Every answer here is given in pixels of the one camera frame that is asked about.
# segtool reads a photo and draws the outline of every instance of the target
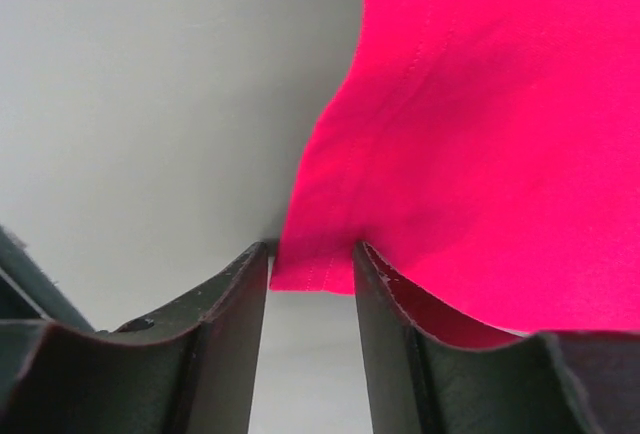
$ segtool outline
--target pink cloth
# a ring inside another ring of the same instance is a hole
[[[272,278],[355,241],[482,322],[640,329],[640,0],[366,0]]]

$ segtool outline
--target pink fabric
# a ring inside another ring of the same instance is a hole
[[[482,322],[640,329],[640,0],[366,0],[272,278],[355,241]]]

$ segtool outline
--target white background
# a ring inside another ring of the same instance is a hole
[[[361,0],[0,0],[0,220],[99,328],[278,234]],[[370,432],[353,300],[271,294],[252,434]]]

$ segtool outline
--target black plastic part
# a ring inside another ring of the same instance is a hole
[[[266,288],[255,244],[115,333],[0,321],[0,433],[245,434]]]
[[[0,226],[0,319],[52,319],[93,328]]]
[[[638,336],[518,339],[445,305],[371,246],[354,259],[375,434],[640,432]],[[452,345],[452,329],[480,330],[488,345]]]

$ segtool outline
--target white wall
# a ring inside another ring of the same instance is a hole
[[[0,220],[120,322],[276,235],[361,0],[0,0]]]

